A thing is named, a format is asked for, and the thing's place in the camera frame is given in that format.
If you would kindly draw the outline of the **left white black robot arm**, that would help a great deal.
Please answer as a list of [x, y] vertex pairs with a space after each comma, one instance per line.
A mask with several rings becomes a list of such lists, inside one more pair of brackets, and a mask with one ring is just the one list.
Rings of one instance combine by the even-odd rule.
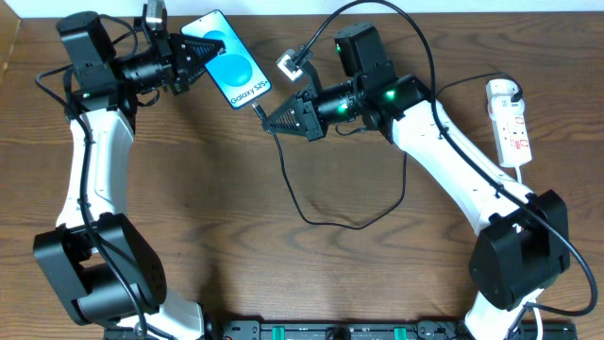
[[72, 321], [108, 339], [220, 339], [202, 306], [168, 286], [159, 255], [128, 219], [126, 181], [141, 96], [187, 92], [225, 44], [169, 32], [166, 10], [149, 3], [126, 24], [146, 50], [119, 55], [105, 20], [81, 11], [57, 23], [70, 60], [59, 103], [74, 151], [65, 203], [54, 229], [35, 237], [35, 260]]

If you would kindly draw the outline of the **white power strip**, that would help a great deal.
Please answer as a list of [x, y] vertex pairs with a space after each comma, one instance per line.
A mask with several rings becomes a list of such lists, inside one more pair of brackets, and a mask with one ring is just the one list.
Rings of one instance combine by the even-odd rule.
[[499, 165], [520, 167], [532, 160], [524, 114], [500, 113], [492, 119]]

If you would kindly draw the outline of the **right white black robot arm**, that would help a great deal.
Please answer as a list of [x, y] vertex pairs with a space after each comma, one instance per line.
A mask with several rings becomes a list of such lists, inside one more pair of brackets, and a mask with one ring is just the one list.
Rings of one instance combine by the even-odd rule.
[[306, 53], [288, 50], [277, 67], [309, 86], [264, 121], [270, 133], [325, 137], [360, 118], [415, 158], [460, 207], [478, 239], [469, 273], [478, 288], [463, 324], [474, 339], [503, 339], [521, 314], [570, 264], [568, 217], [554, 192], [534, 194], [501, 171], [451, 122], [416, 76], [398, 76], [369, 23], [334, 38], [346, 81], [323, 87]]

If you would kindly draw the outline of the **white charger plug adapter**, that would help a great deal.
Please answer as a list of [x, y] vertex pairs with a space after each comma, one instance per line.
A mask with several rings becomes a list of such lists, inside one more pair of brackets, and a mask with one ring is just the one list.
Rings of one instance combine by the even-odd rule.
[[487, 110], [493, 121], [524, 114], [523, 91], [516, 82], [505, 78], [490, 80], [486, 85], [486, 94]]

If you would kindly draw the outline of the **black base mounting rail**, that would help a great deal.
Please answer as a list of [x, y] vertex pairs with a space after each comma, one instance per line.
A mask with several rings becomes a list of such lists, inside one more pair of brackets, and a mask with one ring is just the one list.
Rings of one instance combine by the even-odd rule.
[[[545, 340], [577, 340], [577, 328], [572, 323], [545, 323]], [[407, 324], [299, 324], [232, 321], [223, 327], [224, 340], [460, 340], [473, 339], [461, 323], [422, 320]], [[537, 339], [537, 326], [522, 323], [510, 339]]]

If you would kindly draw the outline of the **blue screen Galaxy smartphone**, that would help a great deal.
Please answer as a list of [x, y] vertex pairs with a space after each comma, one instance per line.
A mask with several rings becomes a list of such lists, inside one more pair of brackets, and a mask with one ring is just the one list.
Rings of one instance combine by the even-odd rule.
[[181, 32], [197, 38], [222, 41], [224, 52], [206, 64], [207, 72], [228, 105], [238, 110], [272, 89], [272, 84], [220, 10], [183, 26]]

